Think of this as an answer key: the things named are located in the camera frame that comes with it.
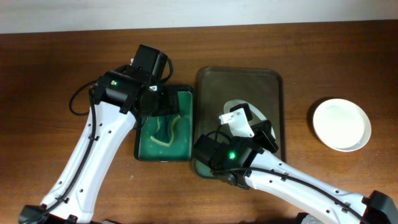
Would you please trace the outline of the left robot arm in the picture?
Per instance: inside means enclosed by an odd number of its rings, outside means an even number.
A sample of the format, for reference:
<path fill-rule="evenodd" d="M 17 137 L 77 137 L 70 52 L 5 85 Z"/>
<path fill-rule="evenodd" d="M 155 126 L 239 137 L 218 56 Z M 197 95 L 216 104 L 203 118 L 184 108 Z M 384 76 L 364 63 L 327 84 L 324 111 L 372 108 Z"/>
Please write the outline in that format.
<path fill-rule="evenodd" d="M 88 84 L 90 110 L 81 137 L 62 174 L 38 206 L 26 205 L 19 223 L 89 223 L 106 173 L 138 119 L 179 112 L 178 95 L 165 85 L 171 59 L 140 45 L 128 65 Z"/>

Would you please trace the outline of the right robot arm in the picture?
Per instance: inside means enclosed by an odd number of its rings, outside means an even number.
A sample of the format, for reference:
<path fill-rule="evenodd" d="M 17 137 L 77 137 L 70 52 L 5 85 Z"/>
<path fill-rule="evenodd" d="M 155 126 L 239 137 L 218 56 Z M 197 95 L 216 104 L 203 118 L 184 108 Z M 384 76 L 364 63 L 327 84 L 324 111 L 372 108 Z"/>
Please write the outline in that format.
<path fill-rule="evenodd" d="M 195 159 L 222 182 L 244 190 L 275 195 L 303 210 L 302 223 L 397 223 L 390 196 L 373 191 L 368 197 L 326 184 L 275 156 L 279 147 L 272 123 L 252 104 L 229 101 L 220 128 L 202 134 Z"/>

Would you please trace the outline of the green yellow sponge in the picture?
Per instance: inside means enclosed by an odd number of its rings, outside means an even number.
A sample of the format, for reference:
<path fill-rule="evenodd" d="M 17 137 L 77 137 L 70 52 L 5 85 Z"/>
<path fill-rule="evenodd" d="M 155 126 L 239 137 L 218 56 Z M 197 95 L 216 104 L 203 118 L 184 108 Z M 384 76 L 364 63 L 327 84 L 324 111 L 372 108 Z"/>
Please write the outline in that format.
<path fill-rule="evenodd" d="M 175 138 L 175 125 L 181 119 L 179 114 L 157 117 L 157 130 L 150 140 L 160 146 L 170 147 Z"/>

